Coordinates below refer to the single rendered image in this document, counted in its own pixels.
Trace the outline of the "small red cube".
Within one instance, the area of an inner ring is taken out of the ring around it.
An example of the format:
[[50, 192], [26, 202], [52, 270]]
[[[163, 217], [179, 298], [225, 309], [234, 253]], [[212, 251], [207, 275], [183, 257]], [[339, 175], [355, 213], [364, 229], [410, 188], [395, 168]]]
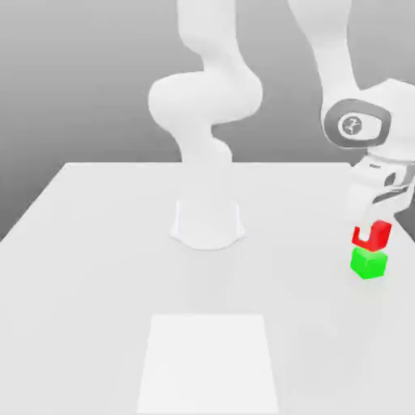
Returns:
[[383, 220], [375, 221], [370, 227], [370, 235], [366, 241], [360, 238], [360, 228], [354, 227], [352, 243], [370, 252], [377, 252], [387, 246], [391, 233], [391, 224]]

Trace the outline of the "small green cube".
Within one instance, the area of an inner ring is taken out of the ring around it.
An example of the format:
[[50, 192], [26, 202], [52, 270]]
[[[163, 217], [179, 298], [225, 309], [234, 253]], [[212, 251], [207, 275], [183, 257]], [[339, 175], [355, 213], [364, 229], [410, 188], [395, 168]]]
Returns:
[[382, 251], [371, 252], [361, 247], [354, 247], [350, 268], [363, 280], [384, 276], [388, 256]]

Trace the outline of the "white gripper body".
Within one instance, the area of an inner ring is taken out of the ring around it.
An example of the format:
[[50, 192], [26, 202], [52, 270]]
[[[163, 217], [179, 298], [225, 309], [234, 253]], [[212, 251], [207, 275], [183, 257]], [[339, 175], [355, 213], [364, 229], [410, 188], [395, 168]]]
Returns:
[[393, 216], [407, 209], [415, 191], [415, 162], [361, 160], [351, 170], [350, 216]]

